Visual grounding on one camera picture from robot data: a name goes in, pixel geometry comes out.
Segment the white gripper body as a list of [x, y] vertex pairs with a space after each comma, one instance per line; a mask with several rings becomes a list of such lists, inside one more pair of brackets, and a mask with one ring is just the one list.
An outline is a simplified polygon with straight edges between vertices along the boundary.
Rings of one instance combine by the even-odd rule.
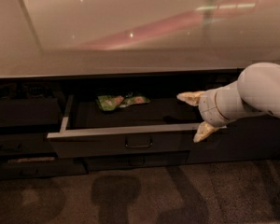
[[233, 86], [204, 91], [199, 100], [199, 112], [207, 123], [223, 127], [236, 121], [238, 98], [238, 91]]

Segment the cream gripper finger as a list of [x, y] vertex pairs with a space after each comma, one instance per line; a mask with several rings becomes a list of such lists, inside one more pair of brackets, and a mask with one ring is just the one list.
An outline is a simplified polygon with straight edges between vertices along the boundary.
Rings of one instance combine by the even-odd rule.
[[187, 91], [179, 93], [176, 98], [191, 106], [198, 106], [203, 91]]
[[214, 127], [211, 124], [204, 121], [199, 125], [197, 132], [193, 137], [193, 142], [199, 143], [216, 131], [218, 131], [218, 127]]

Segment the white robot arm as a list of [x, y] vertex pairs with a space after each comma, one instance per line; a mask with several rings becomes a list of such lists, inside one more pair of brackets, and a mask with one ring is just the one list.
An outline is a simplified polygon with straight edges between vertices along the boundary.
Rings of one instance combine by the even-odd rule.
[[176, 98], [197, 106], [203, 118], [194, 143], [238, 119], [265, 114], [280, 119], [280, 65], [254, 63], [231, 84], [207, 91], [181, 92]]

